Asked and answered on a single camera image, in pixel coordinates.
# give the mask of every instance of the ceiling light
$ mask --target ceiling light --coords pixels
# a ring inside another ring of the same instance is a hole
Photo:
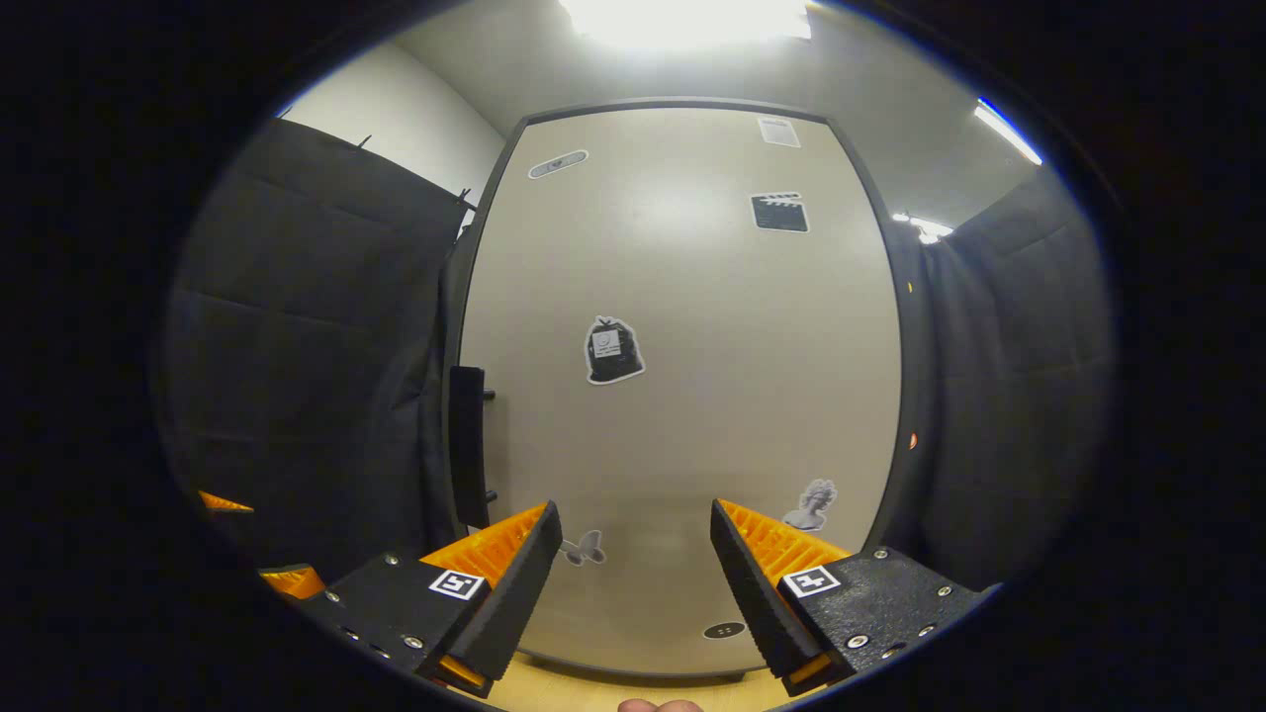
[[[1038,156],[1037,152],[1033,151],[1033,148],[1029,147],[1029,144],[1025,143],[1023,138],[1020,138],[1020,134],[1014,128],[1012,128],[1012,124],[1008,123],[1008,120],[1004,119],[1003,115],[998,113],[998,109],[990,106],[989,101],[985,101],[984,98],[976,100],[975,114],[977,119],[985,122],[985,124],[989,125],[989,128],[996,130],[999,136],[1001,136],[1003,138],[1009,141],[1012,146],[1018,148],[1019,152],[1023,153],[1025,158],[1033,161],[1033,163],[1038,166],[1042,165],[1042,157]]]
[[[611,44],[687,48],[772,37],[809,39],[804,0],[558,0],[577,33]]]

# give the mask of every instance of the door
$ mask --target door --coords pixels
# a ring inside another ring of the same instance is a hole
[[[528,125],[460,356],[496,391],[492,521],[553,499],[576,545],[522,647],[638,674],[762,666],[742,626],[715,627],[742,616],[709,505],[860,549],[896,437],[899,346],[879,226],[828,125],[714,108]],[[814,480],[833,488],[806,493]]]

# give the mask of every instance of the sticker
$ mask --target sticker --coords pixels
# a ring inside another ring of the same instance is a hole
[[[471,597],[475,595],[475,592],[479,590],[479,584],[481,583],[484,583],[484,576],[472,576],[470,574],[446,569],[444,573],[439,574],[439,578],[427,588],[436,593],[452,595],[453,598],[461,598],[462,601],[470,601]]]
[[[761,127],[761,138],[765,139],[765,143],[800,148],[800,137],[795,134],[795,127],[791,125],[791,122],[772,117],[760,117],[756,119],[756,123]]]
[[[544,163],[537,163],[536,166],[532,166],[532,170],[528,171],[528,177],[532,180],[537,180],[538,177],[543,177],[552,172],[561,171],[570,166],[575,166],[576,163],[584,161],[585,158],[589,158],[589,151],[585,149],[572,151],[571,153],[567,153],[565,156],[558,156],[557,158],[549,158]]]
[[[738,621],[730,621],[728,623],[717,623],[715,626],[704,631],[704,637],[708,640],[724,640],[727,637],[734,637],[738,633],[747,630],[747,626],[739,623]]]
[[[839,585],[839,582],[836,580],[836,576],[830,575],[830,571],[828,571],[825,566],[814,566],[812,569],[787,574],[782,576],[782,580],[787,583],[787,588],[791,589],[791,593],[794,593],[796,598],[822,593]]]
[[[809,232],[809,215],[799,193],[760,193],[752,195],[756,227],[787,232]]]
[[[614,317],[598,317],[585,336],[589,383],[606,385],[646,371],[633,327]]]
[[[790,524],[803,532],[815,532],[827,523],[823,512],[839,497],[836,492],[836,483],[830,480],[813,480],[809,486],[800,493],[800,508],[793,509],[782,516],[782,523]]]
[[[562,546],[558,551],[562,551],[567,563],[572,566],[584,566],[585,561],[592,561],[594,564],[601,564],[606,561],[606,552],[601,550],[603,532],[598,530],[590,530],[585,532],[585,536],[580,537],[580,544],[572,544],[567,540],[562,540]]]
[[[596,359],[620,355],[620,332],[615,329],[595,331],[592,340]]]

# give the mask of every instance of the black curtain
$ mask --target black curtain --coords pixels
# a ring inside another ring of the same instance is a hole
[[[465,209],[395,163],[271,120],[206,198],[163,338],[168,447],[260,566],[335,580],[454,540],[441,272]]]
[[[1053,541],[1103,445],[1118,393],[1103,251],[1047,168],[936,245],[890,232],[905,393],[871,538],[981,589]]]

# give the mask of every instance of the statue bust sticker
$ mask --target statue bust sticker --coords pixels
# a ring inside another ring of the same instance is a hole
[[[823,512],[830,507],[839,493],[836,492],[836,483],[830,480],[813,480],[804,493],[800,494],[800,508],[787,512],[782,517],[784,524],[790,524],[800,531],[815,532],[827,523]]]

